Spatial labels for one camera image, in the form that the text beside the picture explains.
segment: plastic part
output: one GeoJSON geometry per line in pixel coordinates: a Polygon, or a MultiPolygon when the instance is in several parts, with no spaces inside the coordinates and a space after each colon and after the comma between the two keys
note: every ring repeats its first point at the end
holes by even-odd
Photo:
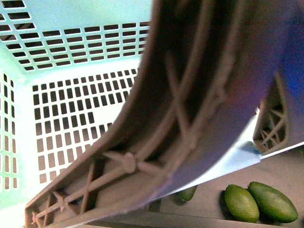
{"type": "Polygon", "coordinates": [[[119,117],[27,204],[26,226],[63,228],[129,211],[212,166],[270,87],[293,15],[292,1],[252,4],[155,1],[119,117]]]}

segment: rectangular hole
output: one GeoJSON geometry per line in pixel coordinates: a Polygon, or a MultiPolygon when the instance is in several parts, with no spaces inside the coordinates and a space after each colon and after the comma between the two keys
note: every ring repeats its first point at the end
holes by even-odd
{"type": "Polygon", "coordinates": [[[5,156],[5,172],[10,172],[10,158],[9,156],[5,156]]]}
{"type": "Polygon", "coordinates": [[[47,175],[45,173],[39,175],[40,184],[47,182],[47,175]]]}
{"type": "Polygon", "coordinates": [[[99,26],[86,27],[85,28],[85,32],[98,32],[98,31],[100,31],[100,27],[99,26]]]}
{"type": "Polygon", "coordinates": [[[11,20],[19,20],[19,19],[29,19],[30,15],[27,12],[19,12],[19,13],[8,13],[9,19],[11,20]]]}
{"type": "Polygon", "coordinates": [[[142,35],[142,34],[148,34],[149,30],[140,30],[139,31],[139,34],[142,35]]]}
{"type": "Polygon", "coordinates": [[[91,127],[91,133],[92,133],[92,138],[93,139],[97,139],[98,138],[96,127],[91,127]]]}
{"type": "Polygon", "coordinates": [[[9,120],[7,118],[4,118],[4,130],[9,132],[9,120]]]}
{"type": "Polygon", "coordinates": [[[95,84],[91,84],[90,88],[91,88],[91,93],[92,94],[96,94],[97,93],[95,84]]]}
{"type": "Polygon", "coordinates": [[[46,53],[47,53],[47,51],[46,51],[46,50],[44,50],[44,49],[42,49],[42,50],[30,51],[29,53],[30,53],[32,56],[34,56],[34,55],[46,54],[46,53]]]}
{"type": "Polygon", "coordinates": [[[71,113],[74,113],[76,110],[75,110],[75,105],[74,105],[74,101],[71,101],[68,103],[68,106],[70,108],[70,112],[71,113]]]}
{"type": "Polygon", "coordinates": [[[22,56],[26,56],[26,54],[24,52],[15,52],[13,53],[14,57],[22,57],[22,56]]]}
{"type": "Polygon", "coordinates": [[[25,7],[23,1],[1,1],[4,8],[22,8],[25,7]]]}
{"type": "Polygon", "coordinates": [[[65,29],[64,32],[66,35],[70,35],[70,34],[80,33],[81,31],[79,28],[72,28],[72,29],[65,29]]]}
{"type": "Polygon", "coordinates": [[[54,156],[54,153],[48,154],[47,159],[48,159],[48,166],[50,168],[55,167],[55,156],[54,156]]]}
{"type": "Polygon", "coordinates": [[[82,129],[82,135],[84,137],[84,141],[88,141],[89,140],[89,132],[87,131],[87,129],[82,129]]]}
{"type": "Polygon", "coordinates": [[[122,89],[125,89],[127,86],[125,85],[125,81],[123,79],[120,79],[120,85],[122,87],[122,89]]]}
{"type": "Polygon", "coordinates": [[[65,156],[63,154],[63,151],[59,151],[57,153],[57,156],[58,156],[58,164],[59,165],[64,165],[65,164],[65,156]]]}
{"type": "Polygon", "coordinates": [[[16,134],[16,132],[15,132],[15,122],[11,122],[11,132],[12,132],[13,135],[16,134]]]}
{"type": "Polygon", "coordinates": [[[88,113],[87,115],[88,115],[89,123],[90,123],[90,124],[95,123],[93,113],[92,113],[92,112],[90,112],[90,113],[88,113]]]}
{"type": "Polygon", "coordinates": [[[8,25],[0,25],[0,32],[10,31],[10,27],[8,25]]]}
{"type": "Polygon", "coordinates": [[[17,161],[16,161],[16,158],[13,158],[13,173],[17,173],[17,161]]]}
{"type": "Polygon", "coordinates": [[[55,132],[60,131],[60,122],[59,122],[59,119],[55,119],[54,120],[54,129],[55,129],[55,132]]]}
{"type": "Polygon", "coordinates": [[[58,62],[56,63],[56,65],[59,67],[59,66],[64,66],[64,65],[70,65],[71,62],[70,61],[64,61],[64,62],[58,62]]]}
{"type": "Polygon", "coordinates": [[[67,106],[66,103],[60,104],[61,114],[67,114],[67,106]]]}
{"type": "Polygon", "coordinates": [[[34,59],[34,62],[43,62],[43,61],[49,61],[49,57],[41,57],[34,59]]]}
{"type": "Polygon", "coordinates": [[[98,57],[92,57],[92,61],[97,61],[97,60],[103,60],[105,57],[104,56],[98,56],[98,57]]]}
{"type": "Polygon", "coordinates": [[[78,101],[77,101],[77,107],[78,107],[78,110],[79,110],[79,111],[83,111],[84,106],[83,106],[83,104],[82,104],[82,100],[78,100],[78,101]]]}
{"type": "Polygon", "coordinates": [[[76,94],[76,97],[80,97],[81,96],[81,92],[80,92],[80,88],[79,87],[75,87],[75,94],[76,94]]]}
{"type": "Polygon", "coordinates": [[[98,42],[98,43],[93,43],[93,44],[88,44],[87,46],[89,48],[96,48],[96,47],[102,47],[102,42],[98,42]]]}
{"type": "Polygon", "coordinates": [[[105,126],[99,125],[99,132],[100,132],[100,134],[105,133],[105,126]]]}
{"type": "Polygon", "coordinates": [[[74,131],[74,140],[75,140],[75,143],[80,143],[79,131],[74,131]]]}
{"type": "Polygon", "coordinates": [[[63,89],[59,90],[59,99],[62,101],[65,99],[65,92],[63,89]]]}
{"type": "Polygon", "coordinates": [[[59,30],[55,30],[55,31],[46,31],[46,32],[42,32],[43,36],[45,37],[53,37],[53,36],[60,36],[60,31],[59,30]]]}
{"type": "Polygon", "coordinates": [[[38,157],[38,168],[40,171],[46,169],[46,161],[43,155],[38,157]]]}
{"type": "Polygon", "coordinates": [[[56,92],[55,92],[55,91],[51,91],[50,95],[51,95],[51,101],[52,101],[52,102],[54,102],[54,101],[57,100],[56,92]]]}
{"type": "Polygon", "coordinates": [[[67,94],[68,99],[73,98],[73,92],[72,92],[71,88],[69,88],[69,89],[66,90],[66,94],[67,94]]]}
{"type": "Polygon", "coordinates": [[[73,43],[73,42],[81,42],[82,37],[71,37],[66,39],[68,43],[73,43]]]}
{"type": "Polygon", "coordinates": [[[87,88],[86,85],[84,85],[84,86],[82,87],[82,89],[83,89],[83,91],[84,91],[84,95],[85,95],[85,96],[89,95],[89,90],[88,90],[88,88],[87,88]]]}
{"type": "Polygon", "coordinates": [[[113,81],[112,83],[113,83],[114,90],[118,90],[119,86],[118,86],[117,81],[113,81]]]}
{"type": "Polygon", "coordinates": [[[114,100],[113,94],[109,94],[109,100],[110,100],[110,104],[111,105],[115,104],[115,100],[114,100]]]}
{"type": "Polygon", "coordinates": [[[15,102],[15,99],[14,99],[14,91],[11,90],[10,92],[10,99],[12,102],[15,102]]]}
{"type": "Polygon", "coordinates": [[[123,56],[134,56],[135,55],[135,52],[127,52],[127,53],[124,53],[123,56]]]}
{"type": "Polygon", "coordinates": [[[135,35],[136,35],[136,31],[123,32],[123,37],[126,37],[126,36],[135,36],[135,35]]]}
{"type": "Polygon", "coordinates": [[[85,118],[85,115],[84,114],[80,114],[79,115],[80,117],[80,124],[83,126],[83,125],[86,125],[86,118],[85,118]]]}
{"type": "Polygon", "coordinates": [[[57,56],[53,56],[53,58],[56,59],[62,59],[62,58],[68,58],[68,55],[57,55],[57,56]]]}
{"type": "Polygon", "coordinates": [[[108,58],[117,58],[120,57],[120,54],[108,55],[108,58]]]}
{"type": "Polygon", "coordinates": [[[128,92],[127,92],[127,91],[124,91],[124,92],[123,92],[123,96],[124,96],[124,99],[126,100],[127,97],[129,96],[128,92]]]}
{"type": "Polygon", "coordinates": [[[119,51],[119,47],[118,47],[118,48],[117,48],[117,47],[108,48],[106,51],[107,51],[107,52],[119,51]]]}
{"type": "Polygon", "coordinates": [[[105,25],[104,30],[118,29],[118,25],[105,25]]]}
{"type": "Polygon", "coordinates": [[[105,44],[107,46],[109,46],[109,45],[117,45],[117,44],[119,44],[119,40],[107,41],[105,44]]]}
{"type": "Polygon", "coordinates": [[[119,33],[109,33],[109,34],[105,34],[104,35],[105,38],[115,38],[115,37],[119,37],[119,33]]]}
{"type": "Polygon", "coordinates": [[[86,40],[101,39],[101,35],[86,36],[86,40]]]}
{"type": "Polygon", "coordinates": [[[67,117],[62,118],[62,124],[63,124],[63,129],[69,129],[70,126],[67,117]]]}
{"type": "Polygon", "coordinates": [[[13,153],[16,153],[16,140],[12,139],[13,153]]]}
{"type": "Polygon", "coordinates": [[[42,94],[42,103],[43,104],[48,103],[48,94],[47,93],[42,94]]]}
{"type": "Polygon", "coordinates": [[[69,163],[74,161],[74,154],[72,149],[68,149],[67,151],[67,160],[69,163]]]}
{"type": "Polygon", "coordinates": [[[17,38],[15,37],[15,35],[4,35],[4,36],[0,36],[0,40],[2,41],[11,41],[11,40],[16,40],[17,38]]]}
{"type": "Polygon", "coordinates": [[[90,51],[90,55],[101,54],[103,52],[104,52],[103,50],[92,50],[90,51]]]}
{"type": "Polygon", "coordinates": [[[56,135],[55,139],[56,139],[56,147],[57,148],[62,147],[62,138],[61,138],[61,135],[60,134],[56,135]]]}
{"type": "Polygon", "coordinates": [[[150,22],[149,21],[146,21],[146,22],[141,22],[139,23],[139,26],[140,27],[144,27],[144,26],[149,26],[150,22]]]}
{"type": "Polygon", "coordinates": [[[77,117],[75,115],[71,116],[72,127],[78,127],[77,117]]]}
{"type": "Polygon", "coordinates": [[[87,62],[87,58],[82,58],[82,59],[76,59],[74,60],[74,63],[84,63],[87,62]]]}
{"type": "Polygon", "coordinates": [[[36,42],[29,42],[29,43],[25,43],[25,46],[27,48],[34,48],[34,47],[40,47],[40,46],[43,46],[42,42],[41,41],[36,41],[36,42]]]}
{"type": "Polygon", "coordinates": [[[53,149],[53,139],[52,136],[47,137],[47,150],[52,150],[53,149]]]}
{"type": "Polygon", "coordinates": [[[123,29],[128,29],[128,28],[135,28],[136,23],[128,23],[128,24],[123,24],[123,29]]]}
{"type": "Polygon", "coordinates": [[[55,48],[50,48],[50,51],[52,53],[54,53],[54,52],[61,52],[61,51],[66,51],[66,48],[65,47],[55,47],[55,48]]]}
{"type": "Polygon", "coordinates": [[[42,139],[37,139],[37,151],[38,152],[43,152],[43,140],[42,139]]]}
{"type": "Polygon", "coordinates": [[[20,34],[21,39],[32,39],[32,38],[38,38],[39,34],[36,32],[33,33],[24,33],[20,34]]]}
{"type": "Polygon", "coordinates": [[[21,45],[20,44],[8,44],[6,46],[9,50],[14,50],[14,49],[19,49],[21,48],[21,45]]]}
{"type": "Polygon", "coordinates": [[[5,114],[8,114],[9,113],[9,108],[8,108],[9,104],[7,101],[4,101],[4,112],[5,114]]]}
{"type": "Polygon", "coordinates": [[[35,113],[35,120],[40,120],[41,119],[40,108],[35,108],[34,113],[35,113]]]}
{"type": "Polygon", "coordinates": [[[50,121],[46,121],[46,122],[44,123],[44,127],[45,127],[45,129],[46,129],[46,134],[52,132],[51,122],[50,122],[50,121]]]}
{"type": "Polygon", "coordinates": [[[67,146],[72,144],[70,132],[65,133],[65,141],[67,146]]]}
{"type": "Polygon", "coordinates": [[[98,100],[98,97],[93,97],[93,103],[94,103],[94,107],[95,108],[98,108],[100,105],[99,105],[99,100],[98,100]]]}
{"type": "Polygon", "coordinates": [[[10,188],[10,179],[9,177],[5,177],[5,185],[4,185],[4,188],[5,189],[9,189],[10,188]]]}
{"type": "Polygon", "coordinates": [[[78,49],[84,49],[84,48],[85,48],[85,46],[83,44],[70,46],[70,50],[78,50],[78,49]]]}
{"type": "Polygon", "coordinates": [[[124,47],[124,50],[130,50],[130,49],[135,49],[135,45],[125,46],[124,47]]]}
{"type": "Polygon", "coordinates": [[[9,138],[6,135],[4,136],[4,149],[9,151],[9,138]]]}
{"type": "Polygon", "coordinates": [[[49,179],[52,181],[57,177],[56,171],[52,171],[49,173],[49,179]]]}
{"type": "Polygon", "coordinates": [[[85,55],[86,55],[85,51],[72,53],[72,57],[85,56],[85,55]]]}
{"type": "Polygon", "coordinates": [[[124,40],[123,40],[123,43],[124,43],[124,44],[128,44],[128,43],[134,43],[135,41],[136,41],[135,38],[133,38],[133,39],[124,39],[124,40]]]}
{"type": "Polygon", "coordinates": [[[48,45],[56,45],[56,44],[63,44],[62,39],[52,39],[52,40],[47,40],[48,45]]]}
{"type": "Polygon", "coordinates": [[[103,106],[107,106],[108,103],[107,103],[107,101],[106,101],[105,95],[100,96],[100,98],[101,98],[101,103],[102,103],[102,105],[103,105],[103,106]]]}
{"type": "Polygon", "coordinates": [[[102,83],[98,83],[98,90],[100,93],[103,93],[105,91],[102,83]]]}
{"type": "Polygon", "coordinates": [[[6,85],[4,86],[4,95],[8,97],[8,87],[6,85]]]}
{"type": "Polygon", "coordinates": [[[49,107],[43,107],[44,118],[49,118],[49,107]]]}
{"type": "Polygon", "coordinates": [[[127,78],[127,83],[129,85],[129,87],[133,87],[133,82],[131,78],[127,78]]]}

